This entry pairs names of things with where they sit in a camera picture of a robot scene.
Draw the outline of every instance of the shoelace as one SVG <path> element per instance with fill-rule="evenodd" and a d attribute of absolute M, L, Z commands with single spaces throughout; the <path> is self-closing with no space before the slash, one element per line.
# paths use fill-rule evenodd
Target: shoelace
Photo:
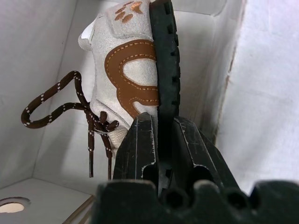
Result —
<path fill-rule="evenodd" d="M 73 79 L 75 80 L 75 88 L 80 103 L 63 104 L 48 116 L 40 120 L 30 120 L 30 115 L 36 108 L 38 108 L 43 102 L 53 97 L 56 93 L 66 87 L 67 84 L 70 83 L 70 81 Z M 83 94 L 81 84 L 81 74 L 78 71 L 71 71 L 58 83 L 49 88 L 45 93 L 35 98 L 23 111 L 21 115 L 21 121 L 23 125 L 28 128 L 41 128 L 52 123 L 67 110 L 76 109 L 84 111 L 88 123 L 89 177 L 93 177 L 94 132 L 97 132 L 101 135 L 101 138 L 104 142 L 106 156 L 108 158 L 108 179 L 111 179 L 112 149 L 107 133 L 113 131 L 119 125 L 119 122 L 115 120 L 109 123 L 107 121 L 106 112 L 101 112 L 100 117 L 96 116 L 90 109 L 90 103 L 87 102 Z"/>

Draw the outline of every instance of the sneaker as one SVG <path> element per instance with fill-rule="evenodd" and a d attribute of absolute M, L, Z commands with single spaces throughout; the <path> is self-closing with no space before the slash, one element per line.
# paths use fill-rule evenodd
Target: sneaker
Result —
<path fill-rule="evenodd" d="M 111 179 L 117 149 L 137 115 L 147 112 L 159 120 L 158 138 L 164 139 L 163 132 L 169 130 L 173 117 L 178 114 L 179 51 L 171 1 L 118 4 L 98 15 L 80 35 L 78 43 L 82 49 L 92 51 L 95 61 L 91 102 L 86 101 L 82 92 L 80 73 L 72 71 L 33 100 L 21 120 L 26 127 L 39 128 L 69 109 L 83 110 L 89 126 L 90 177 L 96 132 L 105 145 Z M 49 116 L 30 121 L 33 110 L 72 79 L 80 103 L 64 104 Z"/>

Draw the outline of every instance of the paw print logo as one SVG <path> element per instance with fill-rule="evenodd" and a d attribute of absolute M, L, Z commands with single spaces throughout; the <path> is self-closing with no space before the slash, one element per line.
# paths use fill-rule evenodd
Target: paw print logo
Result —
<path fill-rule="evenodd" d="M 122 23 L 127 23 L 133 18 L 133 14 L 126 15 L 126 12 L 124 11 L 128 6 L 130 7 L 131 11 L 138 14 L 143 14 L 143 12 L 140 10 L 141 4 L 142 1 L 131 1 L 124 4 L 119 10 L 115 12 L 115 14 L 117 15 L 115 21 L 121 20 Z"/>

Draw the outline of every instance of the black rubber sole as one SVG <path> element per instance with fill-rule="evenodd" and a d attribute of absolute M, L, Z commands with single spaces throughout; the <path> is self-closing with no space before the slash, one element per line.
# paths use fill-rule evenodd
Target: black rubber sole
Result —
<path fill-rule="evenodd" d="M 158 73 L 158 154 L 171 158 L 171 125 L 180 104 L 180 67 L 177 26 L 171 0 L 156 0 L 149 6 Z"/>

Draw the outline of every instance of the tread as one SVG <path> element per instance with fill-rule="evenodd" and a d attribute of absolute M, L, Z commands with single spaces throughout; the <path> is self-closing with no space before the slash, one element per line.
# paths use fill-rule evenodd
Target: tread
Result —
<path fill-rule="evenodd" d="M 171 0 L 156 0 L 150 4 L 149 15 L 157 57 L 159 109 L 159 158 L 170 158 L 171 124 L 180 104 L 180 55 L 177 25 Z"/>

